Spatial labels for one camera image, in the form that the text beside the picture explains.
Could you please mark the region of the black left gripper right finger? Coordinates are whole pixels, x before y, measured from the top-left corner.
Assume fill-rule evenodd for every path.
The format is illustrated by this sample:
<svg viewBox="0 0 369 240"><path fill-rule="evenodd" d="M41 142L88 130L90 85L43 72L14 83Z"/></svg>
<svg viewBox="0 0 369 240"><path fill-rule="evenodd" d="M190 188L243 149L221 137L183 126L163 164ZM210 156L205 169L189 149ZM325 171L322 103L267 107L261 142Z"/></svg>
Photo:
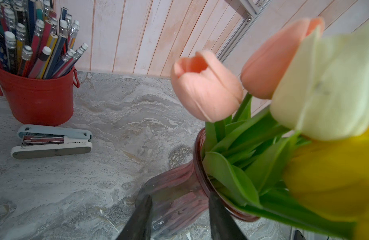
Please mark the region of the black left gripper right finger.
<svg viewBox="0 0 369 240"><path fill-rule="evenodd" d="M213 240L247 240L217 193L209 196L209 221Z"/></svg>

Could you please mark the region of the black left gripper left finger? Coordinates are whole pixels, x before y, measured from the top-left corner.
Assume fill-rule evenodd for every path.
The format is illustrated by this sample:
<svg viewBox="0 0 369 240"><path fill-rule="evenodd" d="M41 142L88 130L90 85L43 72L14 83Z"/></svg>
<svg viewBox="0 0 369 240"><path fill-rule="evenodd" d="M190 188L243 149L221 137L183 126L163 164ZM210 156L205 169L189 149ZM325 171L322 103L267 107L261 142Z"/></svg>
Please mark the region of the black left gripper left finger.
<svg viewBox="0 0 369 240"><path fill-rule="evenodd" d="M150 240L153 202L146 195L116 240Z"/></svg>

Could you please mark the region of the dark red ribbed glass vase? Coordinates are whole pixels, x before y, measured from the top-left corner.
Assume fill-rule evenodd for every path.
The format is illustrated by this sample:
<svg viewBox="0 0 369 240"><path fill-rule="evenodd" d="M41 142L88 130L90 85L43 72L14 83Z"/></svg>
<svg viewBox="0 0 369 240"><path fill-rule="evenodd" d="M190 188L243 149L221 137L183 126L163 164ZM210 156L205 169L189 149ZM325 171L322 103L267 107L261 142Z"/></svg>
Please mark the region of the dark red ribbed glass vase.
<svg viewBox="0 0 369 240"><path fill-rule="evenodd" d="M233 206L231 192L223 185L213 184L201 162L201 148L205 130L196 138L193 158L187 163L151 178L140 189L135 201L139 207L145 196L152 197L151 237L168 239L194 223L208 209L210 193L217 192L227 211L244 222L255 222L258 217Z"/></svg>

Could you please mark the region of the white and blue stapler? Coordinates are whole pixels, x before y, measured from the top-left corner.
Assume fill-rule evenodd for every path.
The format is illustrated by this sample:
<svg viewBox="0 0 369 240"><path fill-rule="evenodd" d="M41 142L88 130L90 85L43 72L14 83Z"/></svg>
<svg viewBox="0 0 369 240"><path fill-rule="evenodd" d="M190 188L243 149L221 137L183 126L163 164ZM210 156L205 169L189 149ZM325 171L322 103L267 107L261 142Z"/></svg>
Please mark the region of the white and blue stapler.
<svg viewBox="0 0 369 240"><path fill-rule="evenodd" d="M11 156L19 160L86 154L93 147L88 130L23 125L17 136L22 144L12 148Z"/></svg>

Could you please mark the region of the pink tulip front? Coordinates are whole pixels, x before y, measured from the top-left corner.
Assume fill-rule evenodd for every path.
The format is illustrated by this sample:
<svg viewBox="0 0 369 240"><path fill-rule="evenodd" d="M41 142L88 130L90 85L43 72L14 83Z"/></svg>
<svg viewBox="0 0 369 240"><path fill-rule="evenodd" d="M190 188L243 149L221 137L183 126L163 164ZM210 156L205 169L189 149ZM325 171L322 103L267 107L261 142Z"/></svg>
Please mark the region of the pink tulip front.
<svg viewBox="0 0 369 240"><path fill-rule="evenodd" d="M171 84L190 114L205 122L226 119L243 100L238 78L208 50L175 61L171 68Z"/></svg>

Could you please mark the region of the red metal pencil bucket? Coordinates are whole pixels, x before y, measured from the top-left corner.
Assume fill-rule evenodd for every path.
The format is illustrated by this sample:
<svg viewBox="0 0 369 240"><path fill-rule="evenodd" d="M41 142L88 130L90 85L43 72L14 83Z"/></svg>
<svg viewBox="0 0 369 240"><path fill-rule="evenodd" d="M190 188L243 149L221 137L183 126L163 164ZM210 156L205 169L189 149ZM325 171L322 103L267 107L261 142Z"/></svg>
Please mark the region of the red metal pencil bucket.
<svg viewBox="0 0 369 240"><path fill-rule="evenodd" d="M59 126L73 115L73 87L80 87L77 70L51 79L29 79L0 68L0 96L23 124Z"/></svg>

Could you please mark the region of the pink tulip rear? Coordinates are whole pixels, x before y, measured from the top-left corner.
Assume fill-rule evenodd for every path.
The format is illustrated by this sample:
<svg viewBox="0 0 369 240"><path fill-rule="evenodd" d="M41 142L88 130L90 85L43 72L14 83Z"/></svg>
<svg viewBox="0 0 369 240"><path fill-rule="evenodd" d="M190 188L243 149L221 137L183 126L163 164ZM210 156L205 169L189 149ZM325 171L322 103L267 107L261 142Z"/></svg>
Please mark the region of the pink tulip rear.
<svg viewBox="0 0 369 240"><path fill-rule="evenodd" d="M316 28L325 29L322 17L303 18L280 29L244 64L240 79L249 94L270 100L301 42Z"/></svg>

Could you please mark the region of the cream white tulip near pink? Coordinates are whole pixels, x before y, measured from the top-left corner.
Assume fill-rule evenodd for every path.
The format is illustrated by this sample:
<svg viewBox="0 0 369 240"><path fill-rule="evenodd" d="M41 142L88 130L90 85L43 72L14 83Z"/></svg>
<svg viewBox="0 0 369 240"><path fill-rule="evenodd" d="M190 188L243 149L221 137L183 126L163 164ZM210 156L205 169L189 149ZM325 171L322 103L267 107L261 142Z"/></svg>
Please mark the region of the cream white tulip near pink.
<svg viewBox="0 0 369 240"><path fill-rule="evenodd" d="M369 127L369 23L327 38L316 29L300 44L270 104L286 128L318 141L363 134Z"/></svg>

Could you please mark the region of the bundle of pencils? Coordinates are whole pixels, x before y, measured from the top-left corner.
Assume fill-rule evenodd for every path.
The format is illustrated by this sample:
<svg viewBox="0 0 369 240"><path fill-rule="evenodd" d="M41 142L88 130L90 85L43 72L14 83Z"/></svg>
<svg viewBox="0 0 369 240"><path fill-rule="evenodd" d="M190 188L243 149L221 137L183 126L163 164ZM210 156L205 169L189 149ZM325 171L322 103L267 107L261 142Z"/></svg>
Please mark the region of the bundle of pencils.
<svg viewBox="0 0 369 240"><path fill-rule="evenodd" d="M61 78L88 50L75 48L80 22L52 1L0 1L0 68L30 79Z"/></svg>

